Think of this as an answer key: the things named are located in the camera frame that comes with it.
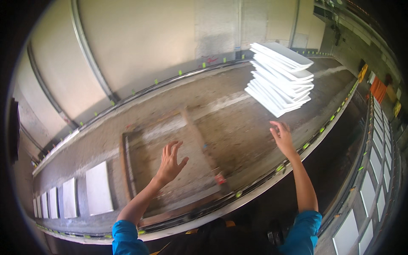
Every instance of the forearm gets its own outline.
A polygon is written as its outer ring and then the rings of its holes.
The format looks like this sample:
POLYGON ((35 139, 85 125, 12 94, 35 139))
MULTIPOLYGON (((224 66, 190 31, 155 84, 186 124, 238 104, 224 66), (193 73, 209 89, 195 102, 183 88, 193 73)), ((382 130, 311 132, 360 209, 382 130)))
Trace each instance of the forearm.
POLYGON ((136 226, 140 218, 150 204, 150 201, 157 196, 163 185, 154 177, 150 183, 140 193, 138 193, 119 213, 117 221, 127 220, 136 226))
POLYGON ((297 207, 299 212, 314 210, 318 212, 317 197, 312 182, 304 168, 300 156, 294 153, 288 157, 293 167, 293 176, 295 178, 297 207))

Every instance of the red object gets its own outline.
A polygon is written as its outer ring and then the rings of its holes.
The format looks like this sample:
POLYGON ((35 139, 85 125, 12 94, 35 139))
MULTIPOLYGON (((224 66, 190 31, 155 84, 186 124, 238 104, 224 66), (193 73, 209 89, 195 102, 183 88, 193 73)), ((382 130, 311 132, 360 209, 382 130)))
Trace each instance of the red object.
POLYGON ((373 84, 371 84, 371 88, 370 91, 373 94, 373 96, 375 97, 375 99, 377 99, 377 101, 379 103, 382 102, 382 100, 384 99, 385 93, 386 93, 387 87, 384 85, 384 83, 382 81, 380 81, 380 79, 376 76, 374 78, 373 84))

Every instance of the left hand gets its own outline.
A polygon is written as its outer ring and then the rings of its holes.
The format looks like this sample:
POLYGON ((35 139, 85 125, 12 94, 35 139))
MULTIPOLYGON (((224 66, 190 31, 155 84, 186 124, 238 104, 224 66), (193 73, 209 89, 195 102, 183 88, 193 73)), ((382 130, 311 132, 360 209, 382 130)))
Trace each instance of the left hand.
POLYGON ((183 141, 172 141, 163 148, 162 164, 155 176, 162 186, 174 180, 187 164, 188 157, 185 157, 180 164, 177 164, 177 152, 182 144, 183 141))

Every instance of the right hand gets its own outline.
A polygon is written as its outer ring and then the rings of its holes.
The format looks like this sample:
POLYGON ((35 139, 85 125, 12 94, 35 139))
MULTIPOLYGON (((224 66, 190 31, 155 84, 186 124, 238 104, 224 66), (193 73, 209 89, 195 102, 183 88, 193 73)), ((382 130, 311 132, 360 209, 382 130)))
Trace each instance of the right hand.
POLYGON ((276 131, 275 127, 270 128, 273 138, 275 139, 276 145, 281 150, 281 152, 291 160, 293 157, 297 156, 298 153, 293 147, 292 136, 290 135, 289 126, 285 122, 280 121, 270 121, 272 125, 276 126, 279 132, 276 131))

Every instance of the metal pipe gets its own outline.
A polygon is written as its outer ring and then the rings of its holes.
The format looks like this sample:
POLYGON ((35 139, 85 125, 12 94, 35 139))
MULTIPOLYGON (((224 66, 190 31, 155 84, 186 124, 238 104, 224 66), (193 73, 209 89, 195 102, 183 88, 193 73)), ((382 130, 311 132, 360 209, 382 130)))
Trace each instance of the metal pipe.
POLYGON ((86 40, 85 33, 82 27, 81 18, 78 10, 78 0, 71 0, 71 20, 82 54, 84 55, 84 58, 88 63, 89 67, 91 68, 93 74, 95 75, 96 80, 98 81, 102 90, 105 92, 105 94, 111 101, 114 101, 115 103, 119 102, 120 99, 117 97, 117 95, 115 95, 112 92, 111 88, 109 87, 108 83, 103 77, 98 64, 93 58, 91 48, 89 47, 88 41, 86 40))
POLYGON ((293 39, 295 38, 296 25, 297 25, 297 18, 299 17, 299 5, 300 5, 300 0, 296 0, 296 7, 295 7, 295 19, 294 19, 294 21, 293 21, 292 31, 290 32, 290 37, 289 37, 289 48, 292 48, 292 45, 293 45, 293 39))
POLYGON ((54 109, 57 111, 57 113, 60 115, 60 117, 70 126, 72 129, 77 129, 78 124, 76 124, 73 120, 71 120, 68 115, 62 110, 60 105, 55 101, 54 97, 52 96, 51 92, 48 90, 42 76, 40 73, 40 70, 38 69, 37 62, 35 61, 34 57, 34 52, 33 52, 33 45, 31 41, 27 45, 27 54, 28 54, 28 59, 30 61, 31 68, 33 69, 35 78, 37 79, 38 84, 40 85, 40 88, 44 92, 45 96, 48 98, 50 101, 51 105, 54 107, 54 109))

